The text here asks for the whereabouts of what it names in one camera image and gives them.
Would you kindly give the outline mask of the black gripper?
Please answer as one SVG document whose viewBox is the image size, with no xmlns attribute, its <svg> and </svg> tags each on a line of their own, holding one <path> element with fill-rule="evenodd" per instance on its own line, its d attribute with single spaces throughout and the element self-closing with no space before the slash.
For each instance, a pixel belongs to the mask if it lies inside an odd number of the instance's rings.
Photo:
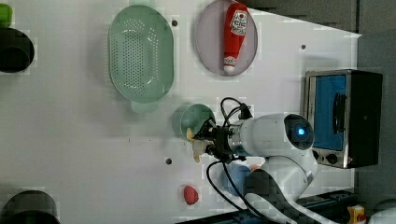
<svg viewBox="0 0 396 224">
<path fill-rule="evenodd" d="M 196 133 L 194 139 L 211 139 L 214 138 L 214 145 L 209 144 L 205 148 L 205 153 L 213 156 L 220 161 L 230 163 L 233 159 L 233 152 L 228 144 L 228 137 L 230 132 L 226 127 L 217 126 L 212 119 L 206 120 L 198 133 Z"/>
</svg>

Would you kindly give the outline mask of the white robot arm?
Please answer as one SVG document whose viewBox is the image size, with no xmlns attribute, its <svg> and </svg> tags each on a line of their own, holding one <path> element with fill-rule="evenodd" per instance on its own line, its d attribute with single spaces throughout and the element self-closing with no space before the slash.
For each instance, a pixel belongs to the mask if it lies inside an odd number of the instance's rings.
<svg viewBox="0 0 396 224">
<path fill-rule="evenodd" d="M 194 156 L 220 161 L 262 157 L 264 164 L 243 180 L 240 197 L 257 217 L 277 224 L 338 224 L 297 204 L 318 174 L 311 124 L 296 114 L 240 119 L 228 127 L 207 119 L 198 132 L 187 130 Z"/>
</svg>

